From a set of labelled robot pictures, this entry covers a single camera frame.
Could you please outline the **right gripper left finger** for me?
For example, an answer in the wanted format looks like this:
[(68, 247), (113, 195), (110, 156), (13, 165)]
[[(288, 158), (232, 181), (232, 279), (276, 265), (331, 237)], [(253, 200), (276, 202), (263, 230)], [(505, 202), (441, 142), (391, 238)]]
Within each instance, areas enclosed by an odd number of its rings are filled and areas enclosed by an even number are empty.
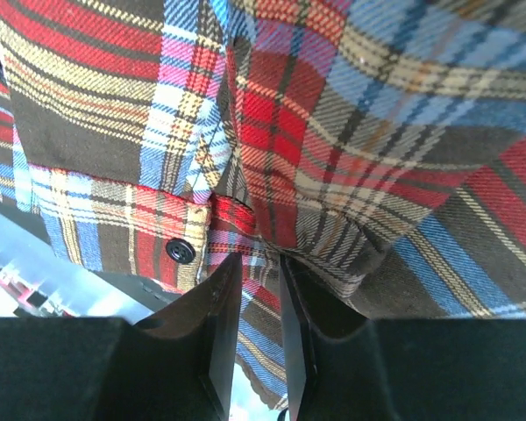
[(242, 260), (150, 317), (0, 318), (0, 420), (225, 420)]

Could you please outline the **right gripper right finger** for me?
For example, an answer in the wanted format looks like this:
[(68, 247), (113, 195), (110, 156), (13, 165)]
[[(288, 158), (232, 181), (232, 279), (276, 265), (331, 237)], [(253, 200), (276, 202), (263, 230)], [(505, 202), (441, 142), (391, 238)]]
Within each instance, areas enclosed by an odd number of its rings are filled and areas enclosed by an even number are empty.
[(281, 259), (294, 420), (526, 420), (526, 319), (361, 316)]

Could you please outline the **red plaid long sleeve shirt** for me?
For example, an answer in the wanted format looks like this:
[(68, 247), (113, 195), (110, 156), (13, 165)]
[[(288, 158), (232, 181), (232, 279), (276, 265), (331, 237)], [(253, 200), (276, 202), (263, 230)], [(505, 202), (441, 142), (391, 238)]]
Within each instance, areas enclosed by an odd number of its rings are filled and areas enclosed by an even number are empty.
[(0, 1), (0, 202), (168, 292), (241, 253), (275, 410), (281, 254), (368, 318), (526, 318), (526, 1)]

